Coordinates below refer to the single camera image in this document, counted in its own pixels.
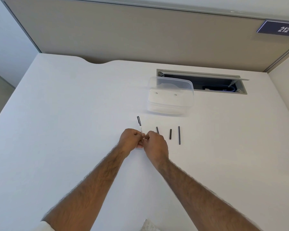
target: plastic container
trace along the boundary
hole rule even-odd
[[[148,87],[148,110],[151,112],[184,115],[194,105],[194,88],[191,81],[151,77]]]

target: white desk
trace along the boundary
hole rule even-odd
[[[152,115],[145,87],[156,69],[240,75],[248,95],[196,91],[189,117]],[[144,132],[159,127],[178,166],[262,229],[289,230],[289,112],[266,73],[49,54],[35,58],[0,114],[0,230],[37,225],[125,128],[139,128],[136,116]],[[196,230],[134,150],[92,230],[135,231],[145,218],[161,230]]]

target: forearm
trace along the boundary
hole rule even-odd
[[[55,231],[89,231],[124,160],[115,147],[87,177],[44,218]]]
[[[241,213],[195,181],[170,160],[161,163],[158,171],[199,231],[259,231]]]

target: hairy arm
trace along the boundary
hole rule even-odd
[[[55,231],[89,231],[123,160],[136,146],[142,147],[142,138],[139,131],[126,129],[118,145],[42,220]]]
[[[149,132],[144,150],[199,231],[259,231],[246,217],[169,160],[163,136]]]

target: person's left hand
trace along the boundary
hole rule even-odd
[[[134,148],[142,148],[142,139],[145,134],[135,129],[125,129],[121,134],[118,146],[122,151],[127,153],[127,156]]]

